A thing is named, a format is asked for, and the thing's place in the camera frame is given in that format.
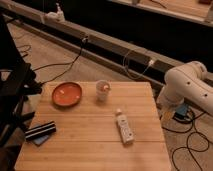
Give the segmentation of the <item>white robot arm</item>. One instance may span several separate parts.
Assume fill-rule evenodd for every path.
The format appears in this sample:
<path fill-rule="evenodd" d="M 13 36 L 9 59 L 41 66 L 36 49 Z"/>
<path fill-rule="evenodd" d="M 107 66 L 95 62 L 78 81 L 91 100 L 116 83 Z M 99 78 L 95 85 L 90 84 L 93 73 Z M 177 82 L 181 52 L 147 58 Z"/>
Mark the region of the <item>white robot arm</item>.
<path fill-rule="evenodd" d="M 199 61 L 169 69 L 157 103 L 165 109 L 175 109 L 187 98 L 213 115 L 213 87 L 204 82 L 207 68 Z"/>

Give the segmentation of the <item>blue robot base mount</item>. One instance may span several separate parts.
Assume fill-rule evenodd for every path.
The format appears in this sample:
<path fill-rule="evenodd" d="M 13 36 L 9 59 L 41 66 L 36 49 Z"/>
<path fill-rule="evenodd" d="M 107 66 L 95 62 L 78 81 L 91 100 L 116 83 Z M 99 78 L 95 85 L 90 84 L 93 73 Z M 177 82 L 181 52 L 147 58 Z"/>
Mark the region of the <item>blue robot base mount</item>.
<path fill-rule="evenodd" d="M 180 120 L 185 119 L 186 116 L 187 116 L 187 113 L 188 113 L 188 109 L 189 109 L 189 106 L 187 104 L 183 103 L 182 105 L 180 105 L 176 109 L 174 118 L 175 119 L 180 119 Z"/>

